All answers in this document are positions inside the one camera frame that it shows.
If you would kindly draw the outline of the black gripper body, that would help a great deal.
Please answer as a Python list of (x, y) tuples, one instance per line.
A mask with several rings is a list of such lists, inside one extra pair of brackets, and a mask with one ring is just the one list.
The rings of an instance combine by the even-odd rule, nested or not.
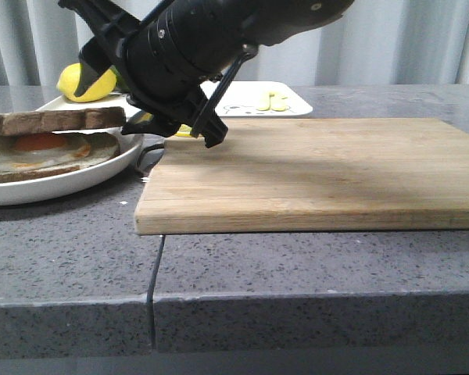
[(153, 115), (193, 126), (219, 73), (219, 3), (161, 1), (140, 20), (111, 1), (61, 1), (89, 26), (130, 89)]

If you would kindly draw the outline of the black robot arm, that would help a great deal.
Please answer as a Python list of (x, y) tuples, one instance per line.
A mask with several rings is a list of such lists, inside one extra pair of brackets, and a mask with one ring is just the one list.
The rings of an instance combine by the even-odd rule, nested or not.
[(347, 1), (162, 1), (138, 19), (111, 1), (62, 1), (93, 34), (79, 53), (76, 96), (115, 67), (128, 102), (150, 114), (132, 120), (124, 134), (168, 138), (188, 125), (207, 147), (228, 131), (216, 107), (242, 64), (260, 46), (342, 17)]

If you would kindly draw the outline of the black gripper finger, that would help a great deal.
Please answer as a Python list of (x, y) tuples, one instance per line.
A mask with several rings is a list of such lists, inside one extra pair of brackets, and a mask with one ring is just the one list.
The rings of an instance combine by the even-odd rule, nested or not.
[(76, 98), (85, 95), (102, 75), (111, 70), (113, 63), (99, 45), (96, 38), (91, 38), (79, 51), (80, 80), (74, 92)]
[(180, 127), (181, 122), (170, 120), (165, 116), (139, 111), (122, 126), (120, 133), (122, 135), (154, 134), (168, 138), (175, 135)]

